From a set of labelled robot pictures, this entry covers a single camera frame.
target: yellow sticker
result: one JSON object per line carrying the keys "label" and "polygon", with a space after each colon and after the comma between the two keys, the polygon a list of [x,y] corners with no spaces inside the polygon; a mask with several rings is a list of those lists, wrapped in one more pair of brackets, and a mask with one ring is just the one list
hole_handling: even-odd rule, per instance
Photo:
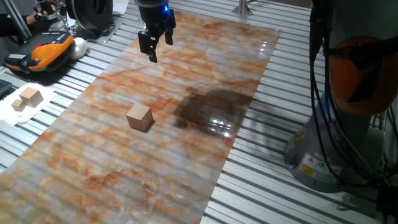
{"label": "yellow sticker", "polygon": [[310,175],[312,177],[313,173],[314,173],[314,169],[312,169],[311,167],[305,165],[304,163],[301,164],[300,166],[300,170],[303,171],[304,173]]}

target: dark stain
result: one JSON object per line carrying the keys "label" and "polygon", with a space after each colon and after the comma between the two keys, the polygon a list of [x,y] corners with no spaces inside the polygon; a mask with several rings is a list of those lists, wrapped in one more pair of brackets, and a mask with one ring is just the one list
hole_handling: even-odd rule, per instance
{"label": "dark stain", "polygon": [[211,136],[234,138],[252,97],[229,90],[211,90],[205,94],[191,90],[174,111],[175,126],[196,129]]}

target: person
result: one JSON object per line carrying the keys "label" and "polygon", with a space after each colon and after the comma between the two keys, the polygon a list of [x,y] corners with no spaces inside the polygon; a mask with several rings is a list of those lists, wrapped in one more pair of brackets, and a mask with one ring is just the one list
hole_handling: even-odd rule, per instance
{"label": "person", "polygon": [[[52,10],[55,12],[55,6],[52,4],[51,5]],[[33,12],[29,16],[22,16],[23,20],[25,21],[26,25],[28,26],[29,29],[34,29],[36,26],[38,26],[42,22],[38,22],[35,19],[36,12]],[[17,26],[15,25],[14,21],[11,19],[9,14],[0,14],[0,37],[7,37],[11,35],[19,35],[19,31]]]}

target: wooden cube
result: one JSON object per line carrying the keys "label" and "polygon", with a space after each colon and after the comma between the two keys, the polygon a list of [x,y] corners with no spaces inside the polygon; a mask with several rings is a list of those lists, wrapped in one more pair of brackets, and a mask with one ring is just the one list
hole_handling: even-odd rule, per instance
{"label": "wooden cube", "polygon": [[14,108],[15,111],[23,111],[26,104],[23,100],[14,100],[11,106]]}
{"label": "wooden cube", "polygon": [[33,108],[43,101],[43,96],[40,94],[40,91],[32,87],[26,88],[19,96],[26,105]]}
{"label": "wooden cube", "polygon": [[127,112],[126,117],[130,127],[140,131],[146,131],[154,120],[150,108],[139,103],[132,106],[129,112]]}

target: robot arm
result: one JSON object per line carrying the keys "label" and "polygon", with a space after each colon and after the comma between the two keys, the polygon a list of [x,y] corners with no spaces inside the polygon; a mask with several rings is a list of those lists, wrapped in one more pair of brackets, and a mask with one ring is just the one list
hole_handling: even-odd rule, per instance
{"label": "robot arm", "polygon": [[146,24],[145,31],[138,32],[140,50],[156,63],[156,45],[163,33],[166,44],[173,45],[174,11],[169,8],[168,0],[136,0],[136,4]]}

